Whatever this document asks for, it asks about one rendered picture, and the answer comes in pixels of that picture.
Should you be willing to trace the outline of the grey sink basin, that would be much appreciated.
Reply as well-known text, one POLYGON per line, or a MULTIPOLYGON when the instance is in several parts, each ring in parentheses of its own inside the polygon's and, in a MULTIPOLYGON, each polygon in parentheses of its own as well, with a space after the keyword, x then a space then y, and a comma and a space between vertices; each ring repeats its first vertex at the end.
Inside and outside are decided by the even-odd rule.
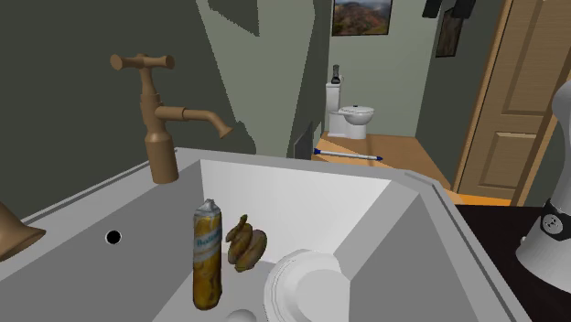
POLYGON ((147 166, 27 218, 46 234, 0 263, 0 322, 268 322, 264 285, 288 254, 334 255, 349 322, 532 322, 434 179, 407 170, 180 148, 176 182, 147 166), (192 215, 243 214, 268 243, 255 267, 221 269, 220 302, 192 301, 192 215))

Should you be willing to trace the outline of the white toilet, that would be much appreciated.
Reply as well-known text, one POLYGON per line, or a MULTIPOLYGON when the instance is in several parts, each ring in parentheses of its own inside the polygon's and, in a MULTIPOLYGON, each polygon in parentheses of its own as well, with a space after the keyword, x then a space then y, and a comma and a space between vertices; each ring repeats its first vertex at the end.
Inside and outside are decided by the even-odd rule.
POLYGON ((342 137, 354 140, 366 138, 366 126, 374 115, 374 109, 360 105, 340 105, 341 84, 326 84, 326 111, 329 117, 329 133, 331 137, 342 137))

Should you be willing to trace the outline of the yellow spray can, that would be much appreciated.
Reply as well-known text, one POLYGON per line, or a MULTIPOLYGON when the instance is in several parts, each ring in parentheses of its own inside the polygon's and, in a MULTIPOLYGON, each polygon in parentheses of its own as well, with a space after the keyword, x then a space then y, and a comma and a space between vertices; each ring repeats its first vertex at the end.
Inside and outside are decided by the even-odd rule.
POLYGON ((222 294, 221 209, 213 199, 206 199, 193 219, 193 303, 199 310, 210 310, 222 294))

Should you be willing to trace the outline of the black wall picture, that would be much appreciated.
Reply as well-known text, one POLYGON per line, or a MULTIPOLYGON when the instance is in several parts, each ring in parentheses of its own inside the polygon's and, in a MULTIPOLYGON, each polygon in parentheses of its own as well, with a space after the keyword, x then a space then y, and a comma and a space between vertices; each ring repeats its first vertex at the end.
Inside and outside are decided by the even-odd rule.
POLYGON ((426 0, 422 13, 424 18, 437 18, 443 0, 426 0))

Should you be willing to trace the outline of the dark framed wall picture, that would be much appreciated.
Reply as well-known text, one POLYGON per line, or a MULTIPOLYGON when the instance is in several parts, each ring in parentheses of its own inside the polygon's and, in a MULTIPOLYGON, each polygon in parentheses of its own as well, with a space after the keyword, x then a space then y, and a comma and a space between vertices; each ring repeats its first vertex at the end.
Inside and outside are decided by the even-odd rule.
POLYGON ((453 17, 453 12, 454 8, 450 8, 444 13, 436 48, 437 58, 456 56, 463 19, 453 17))

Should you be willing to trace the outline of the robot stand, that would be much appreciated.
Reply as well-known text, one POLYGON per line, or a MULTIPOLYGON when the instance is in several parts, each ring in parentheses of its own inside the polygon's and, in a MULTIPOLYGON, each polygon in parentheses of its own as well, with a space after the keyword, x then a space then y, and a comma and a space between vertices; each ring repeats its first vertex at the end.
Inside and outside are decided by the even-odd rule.
POLYGON ((571 322, 571 294, 528 272, 515 256, 521 237, 541 214, 539 207, 458 205, 457 209, 532 322, 571 322))

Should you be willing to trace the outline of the white round object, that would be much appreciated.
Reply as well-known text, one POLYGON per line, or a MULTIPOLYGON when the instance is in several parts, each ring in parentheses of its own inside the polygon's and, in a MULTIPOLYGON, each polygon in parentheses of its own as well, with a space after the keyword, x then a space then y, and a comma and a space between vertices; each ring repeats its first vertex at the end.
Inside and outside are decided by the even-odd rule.
POLYGON ((226 316, 225 322, 257 322, 257 317, 250 310, 237 309, 226 316))

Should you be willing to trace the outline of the white pen with blue ends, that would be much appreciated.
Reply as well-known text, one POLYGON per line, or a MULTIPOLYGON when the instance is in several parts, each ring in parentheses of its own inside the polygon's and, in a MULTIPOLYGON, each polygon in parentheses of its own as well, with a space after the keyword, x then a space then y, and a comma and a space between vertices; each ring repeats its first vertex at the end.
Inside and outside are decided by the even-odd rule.
POLYGON ((314 155, 339 156, 339 157, 349 157, 349 158, 359 158, 359 159, 383 161, 383 158, 381 156, 368 156, 368 155, 361 155, 361 154, 354 154, 354 153, 334 152, 334 151, 329 151, 329 150, 321 150, 318 148, 313 149, 313 154, 314 155))

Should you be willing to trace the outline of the wooden door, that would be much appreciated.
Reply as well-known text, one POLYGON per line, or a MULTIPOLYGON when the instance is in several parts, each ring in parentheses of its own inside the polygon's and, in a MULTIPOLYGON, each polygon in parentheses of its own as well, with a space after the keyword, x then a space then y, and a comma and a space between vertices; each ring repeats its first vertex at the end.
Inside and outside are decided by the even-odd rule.
POLYGON ((453 189, 524 204, 571 72, 571 0, 504 0, 453 189))

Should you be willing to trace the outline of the brown banana bunch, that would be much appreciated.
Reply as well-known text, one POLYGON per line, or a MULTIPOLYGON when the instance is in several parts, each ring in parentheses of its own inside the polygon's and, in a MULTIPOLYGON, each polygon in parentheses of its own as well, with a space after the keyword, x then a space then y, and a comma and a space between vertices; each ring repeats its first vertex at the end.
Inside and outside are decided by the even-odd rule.
POLYGON ((254 229, 247 220, 248 215, 243 214, 238 224, 225 237, 225 241, 230 244, 227 252, 228 263, 232 264, 238 273, 253 269, 267 246, 265 232, 254 229))

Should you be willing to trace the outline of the white plate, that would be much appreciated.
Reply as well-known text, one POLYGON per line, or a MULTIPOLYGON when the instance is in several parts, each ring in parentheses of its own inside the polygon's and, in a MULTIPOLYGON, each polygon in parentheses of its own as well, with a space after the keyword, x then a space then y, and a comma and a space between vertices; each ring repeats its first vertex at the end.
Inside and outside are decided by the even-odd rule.
POLYGON ((264 311, 268 322, 349 322, 350 280, 332 254, 292 252, 268 274, 264 311))

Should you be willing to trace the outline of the landscape wall picture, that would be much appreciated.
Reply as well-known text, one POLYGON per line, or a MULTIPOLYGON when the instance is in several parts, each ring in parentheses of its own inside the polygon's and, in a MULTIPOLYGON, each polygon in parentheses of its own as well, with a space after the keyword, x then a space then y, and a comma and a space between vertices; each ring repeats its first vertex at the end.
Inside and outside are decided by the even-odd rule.
POLYGON ((331 36, 389 34, 393 0, 334 0, 331 36))

